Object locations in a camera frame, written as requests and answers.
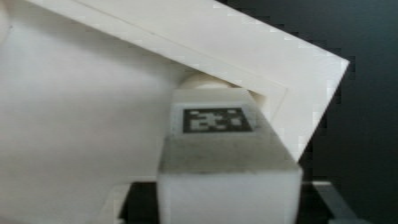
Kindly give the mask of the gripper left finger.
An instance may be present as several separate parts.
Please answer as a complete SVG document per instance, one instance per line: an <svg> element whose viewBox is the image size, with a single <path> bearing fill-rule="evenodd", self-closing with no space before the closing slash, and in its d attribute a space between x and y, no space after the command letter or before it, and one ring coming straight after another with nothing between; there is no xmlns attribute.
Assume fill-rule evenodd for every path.
<svg viewBox="0 0 398 224"><path fill-rule="evenodd" d="M131 184L115 185L104 200L104 205L96 218L96 224L124 224L120 213L128 198Z"/></svg>

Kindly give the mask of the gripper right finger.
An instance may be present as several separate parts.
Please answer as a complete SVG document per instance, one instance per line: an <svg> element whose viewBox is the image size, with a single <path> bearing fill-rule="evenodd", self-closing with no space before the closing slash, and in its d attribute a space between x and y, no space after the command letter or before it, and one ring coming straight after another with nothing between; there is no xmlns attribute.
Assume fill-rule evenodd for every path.
<svg viewBox="0 0 398 224"><path fill-rule="evenodd" d="M327 224L373 224L357 216L332 183L328 181L312 181L312 187L332 213Z"/></svg>

